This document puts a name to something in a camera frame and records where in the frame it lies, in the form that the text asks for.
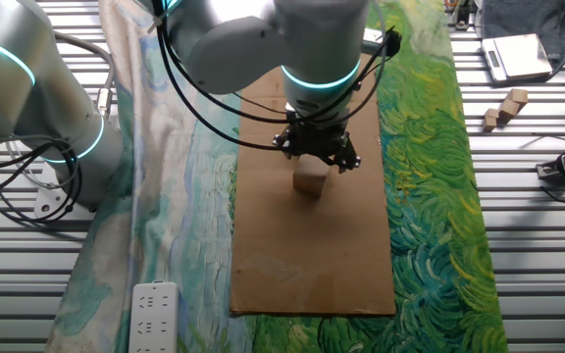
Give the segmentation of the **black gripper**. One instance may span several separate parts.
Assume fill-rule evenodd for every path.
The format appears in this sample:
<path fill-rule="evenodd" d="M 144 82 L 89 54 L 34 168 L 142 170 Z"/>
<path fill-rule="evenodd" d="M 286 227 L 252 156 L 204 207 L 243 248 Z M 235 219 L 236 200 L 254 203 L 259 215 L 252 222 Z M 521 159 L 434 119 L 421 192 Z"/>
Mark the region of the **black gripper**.
<path fill-rule="evenodd" d="M 309 123 L 292 123 L 276 134 L 272 143 L 288 160 L 308 154 L 324 162 L 334 162 L 340 173 L 361 165 L 361 158 L 343 125 L 317 128 Z"/>

